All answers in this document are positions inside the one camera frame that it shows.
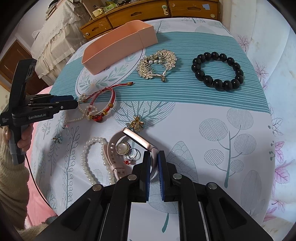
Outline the person's left hand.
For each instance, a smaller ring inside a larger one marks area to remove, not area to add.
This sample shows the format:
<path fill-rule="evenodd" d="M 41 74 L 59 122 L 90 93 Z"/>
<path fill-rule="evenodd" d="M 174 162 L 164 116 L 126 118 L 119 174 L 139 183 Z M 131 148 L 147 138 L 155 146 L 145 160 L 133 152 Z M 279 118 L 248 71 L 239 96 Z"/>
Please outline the person's left hand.
<path fill-rule="evenodd" d="M 23 131 L 21 139 L 18 141 L 17 146 L 23 151 L 26 152 L 30 146 L 32 141 L 32 134 L 33 134 L 33 124 L 29 124 L 28 127 Z M 11 138 L 11 131 L 10 129 L 5 126 L 3 128 L 3 139 L 8 143 Z"/>

